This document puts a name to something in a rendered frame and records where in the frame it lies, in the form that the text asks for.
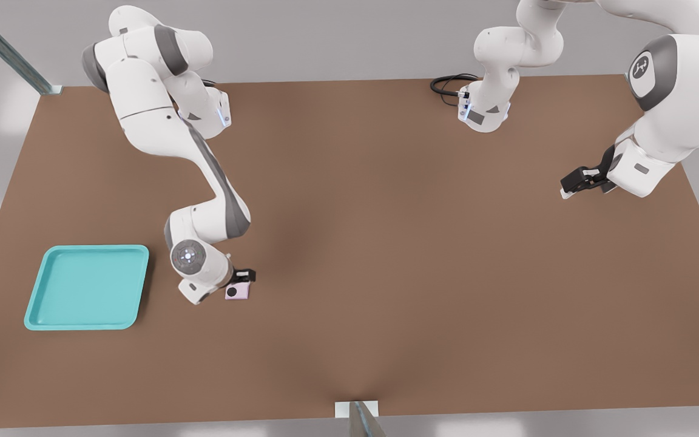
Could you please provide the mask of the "pale blue-green tray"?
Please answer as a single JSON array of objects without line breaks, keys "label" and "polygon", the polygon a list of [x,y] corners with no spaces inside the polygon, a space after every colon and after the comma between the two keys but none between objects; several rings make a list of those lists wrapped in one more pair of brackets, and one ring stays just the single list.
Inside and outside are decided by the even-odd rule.
[{"label": "pale blue-green tray", "polygon": [[143,245],[58,245],[42,256],[23,323],[28,330],[124,330],[138,318],[149,251]]}]

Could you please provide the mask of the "silver frame post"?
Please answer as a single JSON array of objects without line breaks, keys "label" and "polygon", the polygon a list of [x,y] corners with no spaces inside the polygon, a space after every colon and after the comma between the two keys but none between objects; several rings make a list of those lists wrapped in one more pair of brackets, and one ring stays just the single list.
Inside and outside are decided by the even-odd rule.
[{"label": "silver frame post", "polygon": [[377,421],[378,401],[342,401],[334,404],[334,416],[347,418],[348,437],[387,437]]},{"label": "silver frame post", "polygon": [[5,61],[26,83],[33,87],[42,96],[56,96],[61,94],[62,86],[53,85],[39,73],[30,62],[9,44],[0,34],[0,59]]}]

